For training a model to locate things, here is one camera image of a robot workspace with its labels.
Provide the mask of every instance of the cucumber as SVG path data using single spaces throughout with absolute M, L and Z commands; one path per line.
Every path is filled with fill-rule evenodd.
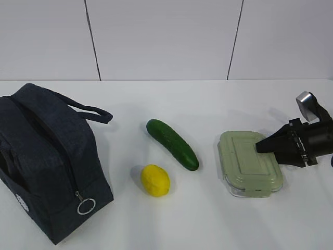
M 169 125 L 152 119 L 146 124 L 148 133 L 161 143 L 185 168 L 195 171 L 199 161 L 192 148 Z

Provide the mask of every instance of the zipper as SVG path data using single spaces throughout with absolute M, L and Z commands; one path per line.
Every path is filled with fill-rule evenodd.
M 73 193 L 76 197 L 79 198 L 80 201 L 82 201 L 83 198 L 79 193 L 78 184 L 74 176 L 74 171 L 69 156 L 63 145 L 57 139 L 54 132 L 33 111 L 23 106 L 11 96 L 7 96 L 7 98 L 18 107 L 30 126 L 59 153 L 59 156 L 66 168 Z

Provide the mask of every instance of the dark blue lunch bag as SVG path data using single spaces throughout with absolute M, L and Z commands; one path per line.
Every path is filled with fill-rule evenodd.
M 86 122 L 110 113 L 26 84 L 0 98 L 0 117 L 0 178 L 54 244 L 113 201 Z

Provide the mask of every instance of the yellow lemon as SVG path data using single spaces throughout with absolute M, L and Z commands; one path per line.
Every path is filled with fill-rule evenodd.
M 152 196 L 162 196 L 170 189 L 168 173 L 157 165 L 147 165 L 141 171 L 141 183 Z

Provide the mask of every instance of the container lid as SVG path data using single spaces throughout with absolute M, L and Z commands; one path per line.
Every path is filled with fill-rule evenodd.
M 265 136 L 256 132 L 229 131 L 220 137 L 223 178 L 234 188 L 244 190 L 246 197 L 267 197 L 283 184 L 274 154 L 260 154 L 255 149 L 262 139 Z

